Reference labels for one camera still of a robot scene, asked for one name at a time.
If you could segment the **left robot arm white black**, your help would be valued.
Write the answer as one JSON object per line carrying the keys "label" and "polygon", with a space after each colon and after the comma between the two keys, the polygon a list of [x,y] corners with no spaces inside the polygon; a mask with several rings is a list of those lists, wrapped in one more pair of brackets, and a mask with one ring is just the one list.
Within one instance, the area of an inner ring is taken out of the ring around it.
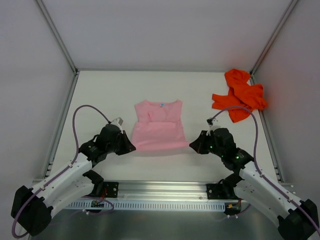
{"label": "left robot arm white black", "polygon": [[21,186],[14,195],[11,216],[27,234],[36,236],[54,216],[71,202],[102,195],[104,179],[93,168],[109,154],[118,156],[135,151],[118,117],[106,124],[93,139],[83,143],[71,160],[58,172],[28,188]]}

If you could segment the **pink t shirt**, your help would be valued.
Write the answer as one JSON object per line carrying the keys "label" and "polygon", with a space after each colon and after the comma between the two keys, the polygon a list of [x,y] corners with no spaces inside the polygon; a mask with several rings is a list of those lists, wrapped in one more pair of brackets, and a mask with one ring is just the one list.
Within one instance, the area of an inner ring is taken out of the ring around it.
{"label": "pink t shirt", "polygon": [[135,104],[137,122],[131,142],[138,152],[167,151],[189,145],[181,120],[183,102],[151,102]]}

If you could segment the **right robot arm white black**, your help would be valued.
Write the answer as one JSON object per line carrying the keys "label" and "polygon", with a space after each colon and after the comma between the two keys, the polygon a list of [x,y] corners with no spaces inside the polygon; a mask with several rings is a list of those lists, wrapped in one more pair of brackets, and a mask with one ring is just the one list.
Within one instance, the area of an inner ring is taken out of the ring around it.
{"label": "right robot arm white black", "polygon": [[227,128],[203,130],[189,146],[198,154],[220,157],[232,172],[218,186],[222,194],[228,199],[242,199],[259,210],[283,239],[307,240],[319,229],[316,204],[310,199],[301,200],[257,169],[254,158],[236,146]]}

